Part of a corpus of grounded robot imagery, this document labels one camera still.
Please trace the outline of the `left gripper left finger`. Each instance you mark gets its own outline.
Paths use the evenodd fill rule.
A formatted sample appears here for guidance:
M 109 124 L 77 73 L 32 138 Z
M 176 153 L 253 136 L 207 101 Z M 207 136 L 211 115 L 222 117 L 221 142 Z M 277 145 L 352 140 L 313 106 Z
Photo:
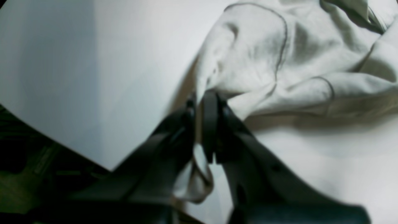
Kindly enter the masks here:
M 169 204 L 177 176 L 193 156 L 195 115 L 195 99 L 189 98 L 111 174 L 70 199 Z

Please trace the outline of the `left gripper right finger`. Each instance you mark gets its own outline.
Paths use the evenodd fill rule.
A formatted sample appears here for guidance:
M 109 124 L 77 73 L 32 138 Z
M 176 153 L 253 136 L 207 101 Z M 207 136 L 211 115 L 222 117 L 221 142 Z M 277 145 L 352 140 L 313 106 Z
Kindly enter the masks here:
M 313 189 L 261 144 L 226 99 L 202 99 L 202 145 L 208 162 L 222 165 L 234 210 L 229 224 L 370 224 L 359 205 Z

